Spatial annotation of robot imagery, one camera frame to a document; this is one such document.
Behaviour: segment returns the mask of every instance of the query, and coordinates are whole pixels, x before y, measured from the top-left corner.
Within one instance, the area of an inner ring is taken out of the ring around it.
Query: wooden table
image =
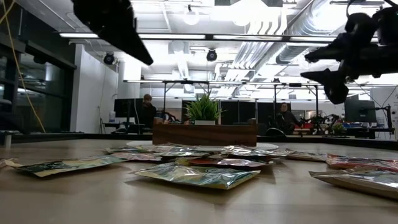
[[[102,154],[127,141],[75,140],[15,144],[0,157],[20,163]],[[380,149],[278,144],[301,151],[398,158]],[[169,184],[129,174],[151,164],[124,162],[39,179],[0,170],[0,223],[396,223],[398,202],[339,189],[309,176],[326,164],[283,161],[229,191]]]

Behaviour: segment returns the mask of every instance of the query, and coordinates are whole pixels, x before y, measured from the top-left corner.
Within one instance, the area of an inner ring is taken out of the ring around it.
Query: ceiling
[[[217,6],[220,0],[147,0],[132,1],[132,5],[138,20],[138,33],[271,35],[336,35],[339,33],[346,21],[346,6],[332,4],[331,0],[314,0],[308,9],[293,20],[310,1],[283,0],[284,5],[279,8],[279,11],[272,11],[276,7],[267,7],[261,0],[238,0],[231,6]],[[73,14],[70,0],[17,0],[17,2],[59,32],[90,32]],[[188,4],[192,5],[193,12],[188,12]],[[350,7],[350,12],[356,11],[372,14],[376,10],[375,7]],[[128,57],[103,40],[72,39],[71,42],[84,44],[87,51],[95,53],[92,55],[98,55],[98,57],[102,57],[109,51],[115,52],[115,56],[119,58]],[[326,68],[333,70],[338,67],[338,64],[331,60],[314,64],[307,63],[303,54],[316,47],[311,45],[184,41],[186,51],[181,58],[180,55],[175,54],[171,40],[146,40],[144,43],[154,59],[154,64],[150,67],[142,64],[142,74],[147,79],[166,79],[174,73],[173,71],[181,68],[182,60],[187,68],[193,71],[190,72],[191,74],[195,73],[194,71],[210,71],[215,73],[213,77],[226,78],[226,81],[247,78],[252,82],[270,82],[273,78],[280,78],[285,82],[307,82],[308,80],[300,78],[301,72]],[[217,61],[207,62],[208,49],[216,49]],[[286,62],[281,64],[278,59],[286,60]],[[219,71],[221,75],[217,74],[218,67],[221,65],[227,65],[227,69],[239,67],[255,72],[246,71],[243,75],[238,74],[231,78],[227,77],[226,70]],[[202,74],[204,74],[202,79],[206,79],[206,72]],[[361,82],[384,81],[364,77],[358,80],[358,83]]]

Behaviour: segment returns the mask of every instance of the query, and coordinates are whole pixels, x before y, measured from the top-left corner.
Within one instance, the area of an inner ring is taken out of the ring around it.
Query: person
[[[302,123],[296,119],[294,114],[287,111],[287,103],[282,103],[280,106],[281,130],[285,134],[292,134],[294,131],[294,124],[302,127]]]
[[[150,96],[150,94],[145,94],[144,100],[142,101],[142,117],[140,118],[140,123],[144,124],[146,128],[153,128],[156,111],[156,107],[152,105],[152,96]]]

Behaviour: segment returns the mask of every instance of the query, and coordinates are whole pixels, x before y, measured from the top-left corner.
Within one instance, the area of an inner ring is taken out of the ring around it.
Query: security camera
[[[215,49],[210,49],[209,52],[207,53],[207,61],[208,62],[214,62],[217,60],[217,53]]]
[[[114,65],[117,62],[113,52],[107,52],[104,57],[104,63],[107,65]]]

